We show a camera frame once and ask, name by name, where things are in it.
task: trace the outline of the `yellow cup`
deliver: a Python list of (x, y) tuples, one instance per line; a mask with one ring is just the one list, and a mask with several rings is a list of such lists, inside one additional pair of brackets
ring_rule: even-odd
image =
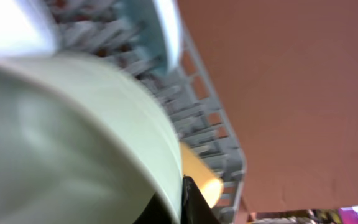
[(223, 181), (188, 147), (181, 142), (183, 175), (190, 176), (196, 182), (209, 207), (218, 202), (223, 192)]

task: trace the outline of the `gray wire rack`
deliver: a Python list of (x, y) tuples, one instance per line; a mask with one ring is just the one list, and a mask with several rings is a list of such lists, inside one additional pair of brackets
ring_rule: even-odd
[[(165, 46), (161, 34), (156, 33), (156, 21), (131, 13), (139, 7), (131, 3), (136, 0), (45, 2), (58, 23), (62, 49), (98, 55), (135, 76), (155, 95), (181, 141), (222, 178), (225, 193), (213, 212), (221, 223), (234, 222), (241, 200), (246, 159), (187, 28), (183, 28), (184, 51), (196, 71), (187, 74), (185, 66), (179, 64), (168, 74)], [(142, 3), (141, 10), (147, 11), (145, 6), (150, 5), (150, 1), (138, 2)], [(202, 99), (193, 88), (196, 79), (201, 79), (208, 92)], [(219, 117), (219, 122), (211, 123), (210, 116)], [(220, 136), (222, 129), (226, 133)]]

